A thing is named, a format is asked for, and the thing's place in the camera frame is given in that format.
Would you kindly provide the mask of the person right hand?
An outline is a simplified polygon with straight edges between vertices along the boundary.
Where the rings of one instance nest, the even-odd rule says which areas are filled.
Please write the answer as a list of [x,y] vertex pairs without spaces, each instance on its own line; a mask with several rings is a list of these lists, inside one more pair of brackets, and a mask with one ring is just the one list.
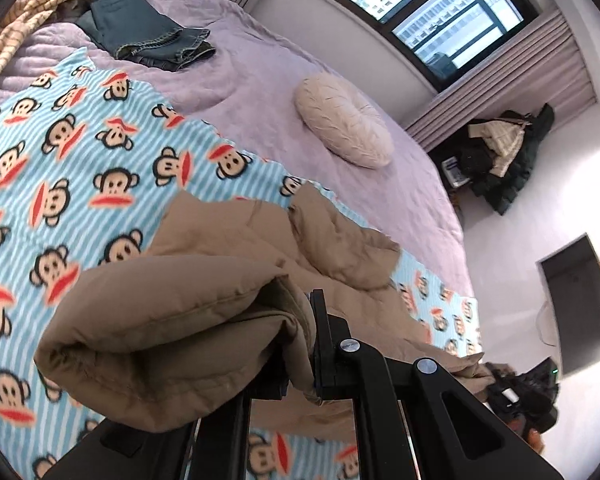
[[522,416],[506,422],[506,425],[515,434],[522,437],[535,452],[538,454],[544,452],[545,444],[542,434],[540,434],[538,430],[530,427]]

